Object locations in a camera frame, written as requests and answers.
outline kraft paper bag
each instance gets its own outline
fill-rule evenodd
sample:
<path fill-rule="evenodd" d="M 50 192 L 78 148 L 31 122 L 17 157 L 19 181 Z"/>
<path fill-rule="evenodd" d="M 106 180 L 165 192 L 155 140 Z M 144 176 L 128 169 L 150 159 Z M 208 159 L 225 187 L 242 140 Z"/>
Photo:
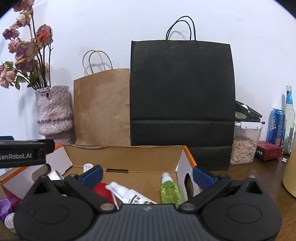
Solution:
<path fill-rule="evenodd" d="M 83 60 L 88 52 L 92 74 L 88 74 Z M 74 81 L 74 124 L 77 145 L 130 146 L 129 69 L 113 69 L 108 55 L 90 50 L 82 60 L 87 76 Z M 101 53 L 110 61 L 106 70 Z M 93 53 L 98 53 L 104 71 L 94 73 L 90 64 Z"/>

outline vase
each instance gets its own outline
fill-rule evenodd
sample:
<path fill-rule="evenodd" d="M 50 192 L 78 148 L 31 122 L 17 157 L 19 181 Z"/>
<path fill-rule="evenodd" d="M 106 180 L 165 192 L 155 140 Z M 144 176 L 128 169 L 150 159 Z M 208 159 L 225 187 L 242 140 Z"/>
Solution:
<path fill-rule="evenodd" d="M 71 144 L 73 112 L 69 87 L 55 85 L 35 90 L 38 132 L 57 144 Z"/>

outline paper bag handle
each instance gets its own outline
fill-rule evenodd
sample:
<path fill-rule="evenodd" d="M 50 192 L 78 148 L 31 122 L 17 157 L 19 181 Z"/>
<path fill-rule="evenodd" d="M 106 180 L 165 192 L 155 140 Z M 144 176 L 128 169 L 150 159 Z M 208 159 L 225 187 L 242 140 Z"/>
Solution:
<path fill-rule="evenodd" d="M 187 21 L 185 21 L 185 20 L 179 20 L 179 21 L 175 22 L 175 23 L 174 23 L 174 24 L 168 29 L 168 31 L 167 31 L 167 33 L 166 33 L 166 36 L 165 36 L 165 39 L 168 40 L 168 37 L 170 36 L 170 32 L 171 32 L 172 28 L 173 28 L 173 27 L 175 26 L 175 24 L 178 23 L 178 22 L 185 22 L 185 23 L 187 23 L 187 25 L 188 25 L 188 27 L 189 27 L 189 29 L 190 29 L 190 40 L 191 40 L 191 36 L 192 36 L 191 27 L 190 27 L 189 23 L 188 23 Z"/>
<path fill-rule="evenodd" d="M 193 25 L 193 34 L 194 34 L 194 40 L 196 40 L 196 31 L 195 31 L 195 25 L 194 25 L 194 22 L 193 22 L 193 20 L 192 20 L 192 18 L 191 17 L 189 17 L 189 16 L 182 16 L 181 18 L 189 18 L 190 20 L 191 20 L 191 22 L 192 22 L 192 25 Z M 169 30 L 167 31 L 167 33 L 173 28 L 173 26 L 181 19 L 181 18 L 179 18 L 170 28 L 169 28 Z"/>
<path fill-rule="evenodd" d="M 99 52 L 105 54 L 105 55 L 107 56 L 107 58 L 109 59 L 109 61 L 110 61 L 111 69 L 113 69 L 112 62 L 111 62 L 109 56 L 108 56 L 104 51 L 102 51 L 102 50 L 89 50 L 89 51 L 87 51 L 87 52 L 85 53 L 85 55 L 84 55 L 83 58 L 82 58 L 82 65 L 83 65 L 84 71 L 87 73 L 87 75 L 89 75 L 89 73 L 87 72 L 87 70 L 86 70 L 86 68 L 85 68 L 85 66 L 84 66 L 84 58 L 85 58 L 85 56 L 87 55 L 87 53 L 88 53 L 88 52 L 91 52 L 91 51 L 92 51 L 92 53 L 89 55 L 89 66 L 90 66 L 90 69 L 91 69 L 91 73 L 92 73 L 92 74 L 94 73 L 94 71 L 93 71 L 93 69 L 92 69 L 92 67 L 91 67 L 90 59 L 91 59 L 91 56 L 92 56 L 93 53 L 97 53 L 97 54 L 100 56 L 100 59 L 101 59 L 101 61 L 102 61 L 102 65 L 103 65 L 103 67 L 104 67 L 104 70 L 106 70 L 106 67 L 105 67 L 105 64 L 104 64 L 103 58 L 102 58 L 102 56 L 101 56 L 101 54 L 100 54 Z"/>

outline green spray bottle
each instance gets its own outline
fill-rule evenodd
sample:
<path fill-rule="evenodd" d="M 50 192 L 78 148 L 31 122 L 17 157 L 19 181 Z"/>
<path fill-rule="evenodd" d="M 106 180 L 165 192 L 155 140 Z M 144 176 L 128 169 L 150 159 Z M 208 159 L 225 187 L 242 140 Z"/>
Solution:
<path fill-rule="evenodd" d="M 178 208 L 182 203 L 182 198 L 178 186 L 173 182 L 170 174 L 164 172 L 162 175 L 160 195 L 163 204 L 173 203 Z"/>

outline cardboard box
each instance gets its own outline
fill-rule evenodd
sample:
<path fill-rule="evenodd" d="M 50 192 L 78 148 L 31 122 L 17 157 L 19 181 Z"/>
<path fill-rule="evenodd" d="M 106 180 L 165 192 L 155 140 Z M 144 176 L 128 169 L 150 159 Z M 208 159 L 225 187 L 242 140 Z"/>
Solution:
<path fill-rule="evenodd" d="M 0 187 L 4 186 L 9 192 L 23 199 L 39 176 L 47 175 L 51 170 L 64 174 L 71 166 L 63 145 L 58 145 L 53 153 L 46 155 L 45 165 L 13 168 L 1 175 Z M 0 192 L 0 199 L 7 198 L 7 190 L 4 190 L 5 195 Z"/>
<path fill-rule="evenodd" d="M 179 186 L 184 201 L 202 190 L 193 180 L 196 163 L 186 146 L 106 146 L 64 145 L 73 166 L 64 176 L 82 174 L 83 165 L 103 167 L 102 182 L 112 181 L 134 189 L 161 203 L 160 186 L 163 172 L 169 172 Z"/>
<path fill-rule="evenodd" d="M 267 141 L 259 141 L 255 156 L 264 161 L 281 157 L 282 147 L 269 143 Z"/>
<path fill-rule="evenodd" d="M 161 203 L 160 186 L 163 172 L 169 172 L 179 186 L 184 201 L 202 189 L 194 182 L 198 171 L 186 146 L 57 146 L 46 157 L 46 167 L 31 166 L 10 170 L 0 177 L 6 189 L 23 199 L 38 176 L 57 170 L 63 176 L 82 174 L 83 165 L 101 165 L 102 182 L 115 181 L 120 185 Z"/>

